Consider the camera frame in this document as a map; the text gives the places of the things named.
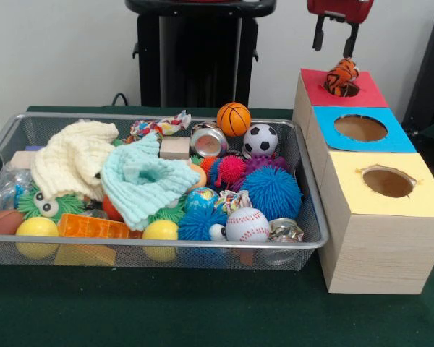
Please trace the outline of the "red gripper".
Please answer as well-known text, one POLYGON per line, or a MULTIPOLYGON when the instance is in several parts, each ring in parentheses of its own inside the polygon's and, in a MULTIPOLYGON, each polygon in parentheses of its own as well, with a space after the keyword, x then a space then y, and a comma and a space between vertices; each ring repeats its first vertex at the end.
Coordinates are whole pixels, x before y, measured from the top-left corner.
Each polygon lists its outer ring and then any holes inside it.
POLYGON ((307 0, 307 9, 311 14, 318 16, 312 48, 320 51, 323 45, 323 24, 326 17, 348 22, 351 26, 350 36, 346 39, 343 57, 352 58, 358 35, 359 24, 366 19, 373 6, 373 0, 307 0))

